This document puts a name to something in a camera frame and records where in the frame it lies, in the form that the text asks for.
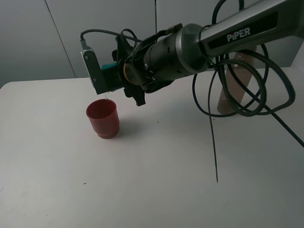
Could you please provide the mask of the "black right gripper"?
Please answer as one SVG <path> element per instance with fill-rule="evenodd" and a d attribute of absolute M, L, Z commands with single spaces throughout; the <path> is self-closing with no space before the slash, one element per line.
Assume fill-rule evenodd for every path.
<path fill-rule="evenodd" d="M 137 106 L 142 106 L 146 104 L 145 92 L 140 86 L 131 84 L 126 74 L 125 60 L 133 51 L 133 47 L 129 45 L 126 38 L 116 37 L 115 40 L 117 48 L 112 52 L 112 57 L 114 62 L 117 62 L 117 66 L 103 70 L 109 92 L 123 88 L 126 97 L 133 98 Z"/>

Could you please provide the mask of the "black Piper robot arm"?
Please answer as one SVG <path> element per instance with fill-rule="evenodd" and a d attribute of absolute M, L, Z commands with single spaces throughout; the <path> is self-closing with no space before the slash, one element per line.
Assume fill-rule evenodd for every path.
<path fill-rule="evenodd" d="M 123 56 L 117 43 L 117 66 L 102 69 L 98 93 L 124 88 L 138 105 L 144 96 L 174 80 L 208 69 L 208 58 L 288 36 L 304 35 L 301 0 L 263 0 L 208 28 L 178 24 L 146 38 Z"/>

